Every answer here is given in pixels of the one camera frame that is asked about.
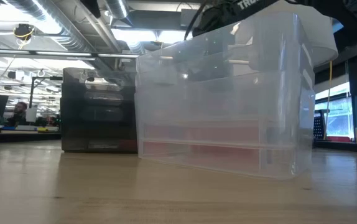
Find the workbench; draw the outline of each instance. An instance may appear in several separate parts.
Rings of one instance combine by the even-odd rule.
[[[357,223],[357,153],[316,149],[292,180],[0,144],[0,223]]]
[[[61,139],[59,131],[0,130],[0,142],[26,142]]]

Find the metal frame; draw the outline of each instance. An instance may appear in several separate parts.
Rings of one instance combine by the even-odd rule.
[[[77,52],[56,52],[44,50],[12,50],[0,49],[0,57],[16,58],[41,58],[41,59],[60,59],[60,60],[96,60],[97,58],[126,58],[135,59],[138,54],[121,53],[77,53]]]
[[[330,96],[329,101],[340,100],[340,99],[347,98],[347,97],[349,97],[348,93],[340,93],[338,95]],[[322,98],[322,99],[315,100],[315,104],[317,104],[317,103],[325,103],[327,101],[328,101],[328,97],[325,97],[325,98]]]
[[[49,79],[49,80],[55,80],[55,81],[62,81],[63,80],[62,77],[32,77],[32,84],[30,86],[29,108],[32,108],[32,101],[34,100],[34,90],[41,83],[41,82],[39,82],[35,86],[35,80],[36,79],[42,79],[42,80]]]
[[[79,0],[73,0],[73,2],[79,9],[82,10],[86,19],[90,22],[91,26],[93,26],[94,30],[97,31],[98,35],[100,35],[106,45],[108,45],[108,47],[113,49],[115,52],[121,52],[122,50],[118,44],[118,41],[115,39],[111,30],[105,26],[103,21],[101,19],[94,19],[93,15],[88,12],[87,8]]]

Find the ceiling pipe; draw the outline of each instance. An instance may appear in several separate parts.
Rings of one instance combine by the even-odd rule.
[[[129,6],[126,0],[104,0],[105,6],[109,11],[109,14],[112,16],[114,20],[119,20],[119,19],[124,19],[126,18],[129,13]],[[141,42],[135,42],[135,43],[129,43],[127,42],[127,46],[129,47],[130,51],[134,54],[145,54],[146,50],[144,49],[144,46],[142,45]]]
[[[79,52],[56,52],[43,50],[12,50],[0,49],[0,57],[16,58],[40,58],[40,59],[56,59],[56,60],[96,60],[98,58],[128,58],[134,59],[139,55],[136,54],[122,54],[122,53],[79,53]]]
[[[90,22],[91,26],[97,31],[98,35],[102,40],[108,45],[108,47],[114,52],[121,52],[118,41],[115,39],[114,35],[110,30],[108,30],[103,21],[99,19],[99,25],[97,25],[97,20],[92,16],[88,9],[80,2],[80,0],[74,0],[75,4],[84,13],[86,19]]]
[[[126,0],[104,0],[105,6],[114,19],[123,19],[129,14]]]
[[[64,37],[53,37],[53,40],[71,52],[95,52],[95,48],[83,37],[66,15],[51,0],[3,0],[23,13],[31,15],[36,27],[49,34],[60,34]],[[99,69],[110,70],[100,59],[88,62]]]

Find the ceiling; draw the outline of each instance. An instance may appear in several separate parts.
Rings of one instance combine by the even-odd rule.
[[[18,40],[12,33],[18,24],[31,24],[36,27],[30,42],[23,46],[24,50],[49,50],[67,51],[61,42],[56,41],[58,31],[54,31],[53,26],[40,26],[34,22],[35,19],[22,13],[11,5],[1,4],[7,0],[0,0],[0,49],[18,49],[21,40]],[[145,52],[169,46],[175,42],[183,40],[185,29],[195,11],[200,7],[203,0],[189,0],[182,2],[178,0],[128,0],[130,13],[127,18],[118,20],[112,19],[108,12],[105,1],[98,0],[101,18],[96,20],[89,12],[79,5],[80,0],[36,0],[38,2],[53,2],[53,15],[62,16],[66,19],[69,31],[78,31],[78,39],[86,45],[90,52],[113,53],[119,50],[122,53],[133,53],[133,46],[130,42],[139,42]],[[339,50],[348,50],[348,46],[356,45],[357,41],[344,42],[342,25],[334,22],[334,32]],[[16,58],[11,63],[12,58],[0,57],[0,94],[8,94],[11,102],[8,106],[13,106],[17,101],[29,100],[31,76],[45,72],[45,76],[62,75],[65,67],[93,68],[93,63],[80,60],[46,60],[34,58]],[[20,79],[8,78],[5,74],[6,67],[11,63],[9,71],[17,71]],[[104,60],[112,69],[118,69],[114,60]],[[135,66],[133,62],[123,60],[126,69]],[[34,104],[53,108],[59,108],[59,98],[61,95],[61,83],[58,81],[44,80],[34,91]]]
[[[54,4],[63,12],[73,26],[79,30],[81,35],[88,41],[96,52],[114,52],[111,47],[101,38],[100,33],[91,25],[85,17],[85,12],[77,7],[77,3],[72,0],[52,0]],[[166,45],[183,39],[184,31],[180,27],[180,11],[182,9],[198,9],[199,3],[179,3],[179,2],[163,2],[163,1],[129,1],[131,12],[133,13],[133,23],[139,24],[141,30],[128,30],[128,24],[121,21],[114,21],[113,34],[118,40],[119,47],[124,53],[129,53],[130,49],[124,40],[130,37],[144,37],[140,41],[144,41],[146,51],[157,50],[161,48],[159,42],[165,42]],[[101,20],[97,21],[98,26],[102,21],[105,26],[110,27],[110,16],[107,13],[104,1],[99,1],[101,10]],[[147,22],[139,23],[140,17],[147,17],[150,13],[160,11],[165,13],[165,16],[174,18],[171,21],[160,24],[160,28],[148,20]],[[33,18],[24,14],[14,7],[0,4],[0,49],[18,49],[22,43],[13,35],[13,29],[20,23],[33,24]],[[41,35],[33,35],[30,42],[23,47],[23,50],[49,50],[49,51],[66,51],[53,38],[43,37]],[[31,77],[45,73],[45,76],[62,75],[62,69],[65,67],[92,68],[86,62],[80,60],[48,60],[34,58],[15,58],[9,69],[5,72],[6,67],[11,62],[12,58],[0,57],[0,94],[9,95],[9,103],[7,109],[12,109],[18,101],[29,103]],[[8,72],[16,72],[16,78],[7,77]],[[60,81],[42,81],[34,90],[34,105],[38,105],[40,111],[44,113],[58,113],[59,98],[61,95]]]

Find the person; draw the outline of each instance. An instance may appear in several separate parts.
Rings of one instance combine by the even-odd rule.
[[[24,102],[18,102],[14,107],[14,115],[7,119],[7,125],[17,127],[18,125],[26,124],[26,111],[27,104]]]

